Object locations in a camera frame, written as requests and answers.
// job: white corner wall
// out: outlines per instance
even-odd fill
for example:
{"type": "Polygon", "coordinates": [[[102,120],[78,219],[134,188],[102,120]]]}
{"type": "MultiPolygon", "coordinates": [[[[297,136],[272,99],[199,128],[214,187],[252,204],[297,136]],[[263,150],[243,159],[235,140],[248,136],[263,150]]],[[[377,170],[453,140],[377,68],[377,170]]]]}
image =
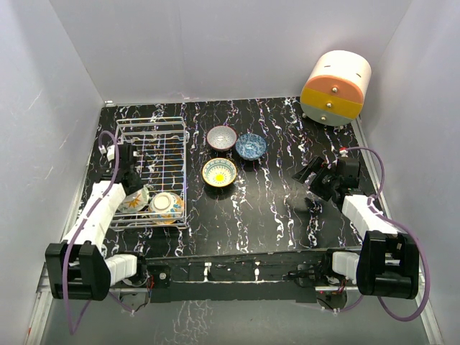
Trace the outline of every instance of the white corner wall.
{"type": "Polygon", "coordinates": [[[317,59],[375,65],[410,0],[50,0],[104,100],[299,95],[317,59]]]}
{"type": "Polygon", "coordinates": [[[460,3],[413,0],[374,70],[362,113],[385,162],[392,216],[425,244],[446,344],[460,328],[460,3]]]}
{"type": "Polygon", "coordinates": [[[48,0],[0,0],[0,343],[21,344],[102,99],[48,0]]]}

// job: orange and white container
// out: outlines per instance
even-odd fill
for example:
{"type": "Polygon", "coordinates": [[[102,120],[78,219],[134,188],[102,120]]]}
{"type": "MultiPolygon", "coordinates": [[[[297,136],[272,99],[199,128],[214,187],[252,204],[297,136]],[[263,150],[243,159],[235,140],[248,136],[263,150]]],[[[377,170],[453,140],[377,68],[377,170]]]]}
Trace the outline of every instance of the orange and white container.
{"type": "Polygon", "coordinates": [[[361,55],[345,50],[327,52],[303,87],[303,112],[329,126],[350,123],[361,112],[371,74],[370,64],[361,55]]]}

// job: wire dish rack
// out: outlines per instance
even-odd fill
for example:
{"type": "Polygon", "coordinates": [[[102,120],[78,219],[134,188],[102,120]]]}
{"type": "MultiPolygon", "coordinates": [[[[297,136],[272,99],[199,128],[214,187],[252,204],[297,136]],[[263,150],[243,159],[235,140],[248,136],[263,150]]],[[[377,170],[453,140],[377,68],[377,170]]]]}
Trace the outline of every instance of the wire dish rack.
{"type": "Polygon", "coordinates": [[[186,228],[187,181],[186,181],[186,130],[182,117],[158,117],[147,119],[122,119],[116,122],[116,138],[119,144],[130,143],[138,153],[137,166],[144,186],[149,191],[149,202],[155,194],[174,193],[184,201],[182,212],[136,213],[117,211],[111,221],[115,231],[146,226],[165,226],[176,219],[175,226],[186,228]]]}

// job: ceramic bowl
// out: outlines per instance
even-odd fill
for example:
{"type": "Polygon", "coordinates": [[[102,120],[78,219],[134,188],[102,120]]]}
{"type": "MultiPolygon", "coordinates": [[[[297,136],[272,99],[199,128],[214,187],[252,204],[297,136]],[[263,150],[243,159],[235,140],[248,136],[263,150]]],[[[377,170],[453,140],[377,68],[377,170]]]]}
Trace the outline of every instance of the ceramic bowl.
{"type": "Polygon", "coordinates": [[[257,160],[267,151],[267,143],[264,138],[253,133],[241,135],[235,147],[244,160],[257,160]]]}
{"type": "Polygon", "coordinates": [[[149,203],[149,190],[146,186],[136,193],[128,195],[118,206],[122,213],[134,213],[141,211],[149,203]]]}
{"type": "Polygon", "coordinates": [[[149,217],[156,224],[169,225],[182,218],[183,200],[174,193],[161,192],[153,197],[149,204],[149,217]]]}
{"type": "Polygon", "coordinates": [[[225,158],[214,158],[203,167],[203,179],[213,187],[225,187],[235,181],[236,166],[225,158]]]}
{"type": "Polygon", "coordinates": [[[206,135],[206,141],[216,151],[230,150],[237,138],[235,130],[228,126],[215,126],[206,135]]]}

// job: black marble surface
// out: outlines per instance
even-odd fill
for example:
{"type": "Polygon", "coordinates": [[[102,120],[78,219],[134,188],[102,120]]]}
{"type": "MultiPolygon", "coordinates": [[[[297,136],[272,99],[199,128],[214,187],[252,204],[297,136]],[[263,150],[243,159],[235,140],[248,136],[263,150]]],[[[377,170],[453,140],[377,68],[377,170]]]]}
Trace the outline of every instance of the black marble surface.
{"type": "MultiPolygon", "coordinates": [[[[350,221],[331,202],[314,198],[306,185],[291,178],[314,155],[333,162],[339,148],[357,146],[351,125],[333,128],[301,115],[297,98],[103,108],[96,138],[103,129],[115,132],[117,119],[159,116],[183,116],[189,136],[188,229],[109,229],[104,254],[134,250],[163,257],[359,245],[361,239],[350,221]],[[259,161],[245,162],[234,150],[213,151],[206,144],[206,133],[219,124],[233,127],[238,134],[263,136],[267,154],[259,161]],[[228,157],[238,168],[234,184],[223,190],[208,187],[201,177],[204,163],[218,156],[228,157]]],[[[82,205],[102,162],[95,140],[82,205]]],[[[362,164],[361,188],[371,194],[374,188],[362,164]]]]}

